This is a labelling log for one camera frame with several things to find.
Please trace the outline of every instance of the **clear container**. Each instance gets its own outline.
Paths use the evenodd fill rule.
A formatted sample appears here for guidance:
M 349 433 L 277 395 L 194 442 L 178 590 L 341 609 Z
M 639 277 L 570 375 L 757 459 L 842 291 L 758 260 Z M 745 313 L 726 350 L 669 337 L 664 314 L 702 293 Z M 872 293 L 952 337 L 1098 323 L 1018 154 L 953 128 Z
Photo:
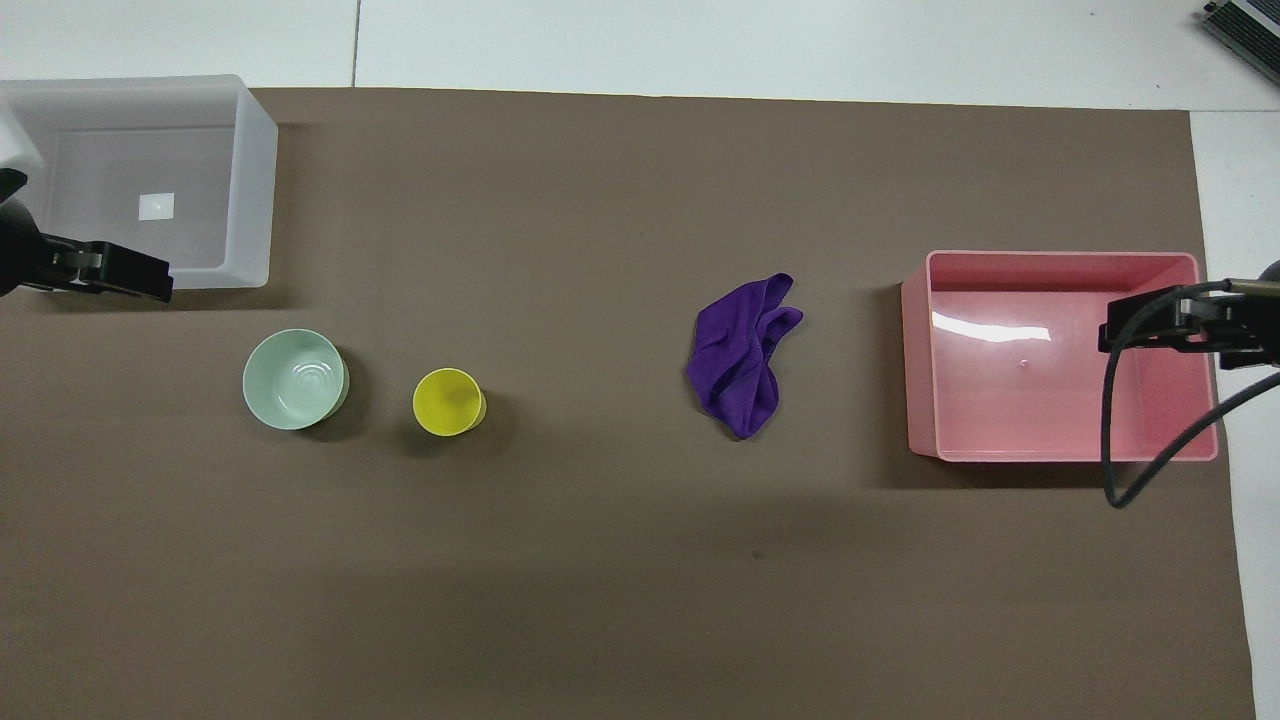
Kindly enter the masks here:
M 236 76 L 0 82 L 44 159 L 40 229 L 169 261 L 174 288 L 266 284 L 276 127 Z
M 950 461 L 1098 460 L 1107 302 L 1198 277 L 1185 252 L 931 252 L 902 283 L 911 450 Z M 1212 407 L 1208 360 L 1124 352 L 1116 460 L 1151 460 Z M 1216 455 L 1211 428 L 1176 459 Z

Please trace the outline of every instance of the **brown mat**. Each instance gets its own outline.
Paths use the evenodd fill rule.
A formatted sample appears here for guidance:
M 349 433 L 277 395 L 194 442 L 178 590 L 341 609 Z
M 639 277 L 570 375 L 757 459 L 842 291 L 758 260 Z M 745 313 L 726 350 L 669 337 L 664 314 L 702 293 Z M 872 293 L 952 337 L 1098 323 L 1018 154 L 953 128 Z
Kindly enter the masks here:
M 1202 255 L 1184 113 L 260 91 L 271 282 L 0 301 L 0 715 L 1249 717 L 1225 455 L 906 447 L 938 247 Z M 796 278 L 782 406 L 703 415 L 696 311 Z M 307 327 L 347 406 L 260 425 Z M 470 370 L 489 418 L 408 397 Z

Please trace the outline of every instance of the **pink bin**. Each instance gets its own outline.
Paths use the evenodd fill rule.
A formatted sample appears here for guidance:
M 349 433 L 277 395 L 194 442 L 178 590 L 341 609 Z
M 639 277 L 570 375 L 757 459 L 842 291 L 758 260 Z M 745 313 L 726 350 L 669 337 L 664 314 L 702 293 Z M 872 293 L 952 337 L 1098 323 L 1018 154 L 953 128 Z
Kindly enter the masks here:
M 902 283 L 911 450 L 950 461 L 1097 461 L 1107 302 L 1198 279 L 1183 252 L 931 252 Z M 1124 352 L 1116 460 L 1151 460 L 1212 406 L 1208 361 Z M 1178 459 L 1216 455 L 1211 429 Z

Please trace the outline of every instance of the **purple cloth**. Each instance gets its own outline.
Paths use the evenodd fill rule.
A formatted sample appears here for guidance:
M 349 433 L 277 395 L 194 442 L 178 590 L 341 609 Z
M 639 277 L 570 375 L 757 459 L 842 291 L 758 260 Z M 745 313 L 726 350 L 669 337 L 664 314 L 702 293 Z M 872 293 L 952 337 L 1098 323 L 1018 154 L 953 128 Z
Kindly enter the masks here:
M 759 432 L 778 407 L 769 357 L 804 318 L 795 307 L 778 307 L 794 282 L 785 273 L 750 282 L 698 314 L 685 374 L 703 407 L 740 438 Z

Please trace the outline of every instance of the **yellow cup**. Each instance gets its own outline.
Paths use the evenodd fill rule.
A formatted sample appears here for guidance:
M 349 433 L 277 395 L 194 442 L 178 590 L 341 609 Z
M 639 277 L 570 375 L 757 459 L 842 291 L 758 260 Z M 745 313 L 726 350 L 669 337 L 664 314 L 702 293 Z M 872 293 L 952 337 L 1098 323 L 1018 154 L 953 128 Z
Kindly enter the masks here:
M 413 389 L 413 418 L 431 434 L 465 433 L 484 420 L 486 409 L 476 379 L 457 368 L 433 370 Z

